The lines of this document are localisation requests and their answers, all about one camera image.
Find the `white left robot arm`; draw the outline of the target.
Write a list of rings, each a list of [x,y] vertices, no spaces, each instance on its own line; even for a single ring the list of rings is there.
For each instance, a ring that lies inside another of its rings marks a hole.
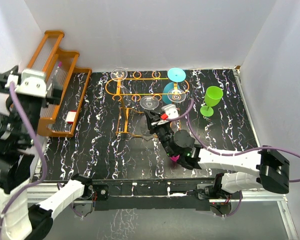
[[[36,148],[45,179],[48,169],[37,128],[41,109],[58,104],[62,90],[53,86],[48,95],[46,75],[40,71],[13,68],[0,73],[0,92],[8,94],[8,114],[0,113],[0,240],[42,240],[66,207],[93,195],[91,180],[76,174],[48,199],[28,204],[28,189],[35,186],[30,171],[34,155],[26,150]]]

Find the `clear short wine glass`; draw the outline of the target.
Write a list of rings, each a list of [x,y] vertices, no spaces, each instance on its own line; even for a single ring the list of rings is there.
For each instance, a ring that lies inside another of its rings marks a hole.
[[[144,96],[140,100],[140,106],[144,110],[154,110],[159,106],[159,100],[154,96]],[[147,120],[145,115],[143,115],[140,120],[140,132],[144,137],[151,136],[147,127]]]

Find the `teal plastic wine glass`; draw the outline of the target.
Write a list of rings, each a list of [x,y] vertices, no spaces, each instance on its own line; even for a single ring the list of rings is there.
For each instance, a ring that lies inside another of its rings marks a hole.
[[[165,104],[172,104],[173,102],[168,99],[167,94],[171,89],[180,89],[178,83],[181,83],[186,79],[186,73],[181,68],[173,67],[168,70],[167,77],[170,80],[170,83],[163,89],[164,95],[162,96],[162,100]]]

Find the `green plastic wine glass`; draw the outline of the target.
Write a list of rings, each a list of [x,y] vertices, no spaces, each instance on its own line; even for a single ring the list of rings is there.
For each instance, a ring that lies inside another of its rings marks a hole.
[[[218,86],[210,86],[206,89],[204,102],[200,108],[200,113],[204,117],[211,117],[214,114],[213,107],[216,106],[223,97],[223,90]]]

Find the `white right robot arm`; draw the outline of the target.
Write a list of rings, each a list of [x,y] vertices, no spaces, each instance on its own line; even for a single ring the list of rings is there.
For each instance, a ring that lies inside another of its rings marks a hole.
[[[287,194],[290,162],[277,150],[263,147],[236,152],[217,151],[195,143],[187,130],[173,131],[168,116],[146,110],[147,127],[156,134],[170,159],[188,170],[219,169],[213,185],[203,189],[209,198],[223,199],[242,190],[263,188],[275,194]]]

